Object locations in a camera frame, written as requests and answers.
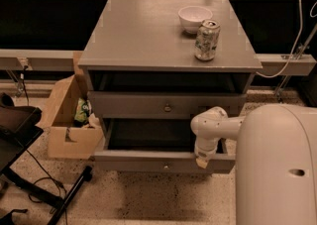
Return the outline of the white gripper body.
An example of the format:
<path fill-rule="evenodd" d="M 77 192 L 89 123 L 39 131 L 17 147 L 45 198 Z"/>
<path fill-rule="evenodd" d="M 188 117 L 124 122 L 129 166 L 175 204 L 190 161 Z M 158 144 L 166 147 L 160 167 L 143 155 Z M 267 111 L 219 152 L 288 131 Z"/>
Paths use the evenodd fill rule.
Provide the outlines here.
<path fill-rule="evenodd" d="M 216 154 L 217 147 L 213 146 L 211 148 L 205 148 L 199 146 L 198 143 L 195 143 L 194 153 L 196 157 L 202 161 L 209 162 L 213 156 Z"/>

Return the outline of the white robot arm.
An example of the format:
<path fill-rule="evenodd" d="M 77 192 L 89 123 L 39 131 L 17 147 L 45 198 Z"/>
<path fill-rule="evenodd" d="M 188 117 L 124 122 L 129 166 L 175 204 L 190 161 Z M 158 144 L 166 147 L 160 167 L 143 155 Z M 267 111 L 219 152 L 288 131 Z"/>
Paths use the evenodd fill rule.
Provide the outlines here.
<path fill-rule="evenodd" d="M 236 144 L 236 225 L 317 225 L 317 109 L 268 104 L 243 117 L 214 107 L 190 123 L 197 164 Z"/>

